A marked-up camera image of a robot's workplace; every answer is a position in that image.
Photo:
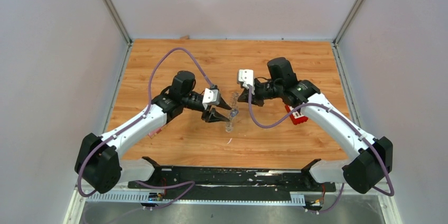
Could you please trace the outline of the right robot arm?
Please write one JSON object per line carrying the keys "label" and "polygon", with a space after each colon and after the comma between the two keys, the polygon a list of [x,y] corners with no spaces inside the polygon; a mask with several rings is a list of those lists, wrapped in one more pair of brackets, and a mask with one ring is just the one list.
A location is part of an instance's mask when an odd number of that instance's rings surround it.
{"label": "right robot arm", "polygon": [[[330,103],[311,81],[298,79],[291,63],[285,57],[267,63],[270,77],[260,82],[251,69],[240,69],[237,82],[243,92],[239,102],[249,104],[253,122],[260,128],[273,128],[294,112],[307,117],[334,139],[347,159],[339,161],[316,160],[302,175],[302,185],[315,191],[323,183],[345,183],[358,193],[374,189],[389,197],[395,194],[390,178],[393,168],[393,143],[387,137],[375,137],[356,125]],[[265,100],[280,98],[291,110],[279,121],[263,125],[255,118],[253,105],[264,105]]]}

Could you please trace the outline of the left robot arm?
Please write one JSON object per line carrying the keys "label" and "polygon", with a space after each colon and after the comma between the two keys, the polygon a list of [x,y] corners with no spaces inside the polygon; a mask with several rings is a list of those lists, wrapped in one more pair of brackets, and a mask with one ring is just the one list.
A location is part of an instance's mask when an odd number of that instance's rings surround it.
{"label": "left robot arm", "polygon": [[182,114],[184,109],[199,111],[206,123],[228,122],[216,108],[231,110],[221,97],[219,88],[212,85],[204,92],[194,91],[195,75],[179,71],[171,85],[152,98],[151,103],[119,127],[97,136],[86,135],[81,143],[74,171],[78,175],[78,191],[86,181],[94,191],[106,193],[117,184],[142,181],[148,188],[157,188],[162,175],[154,164],[141,158],[123,160],[124,154],[148,134],[155,132]]}

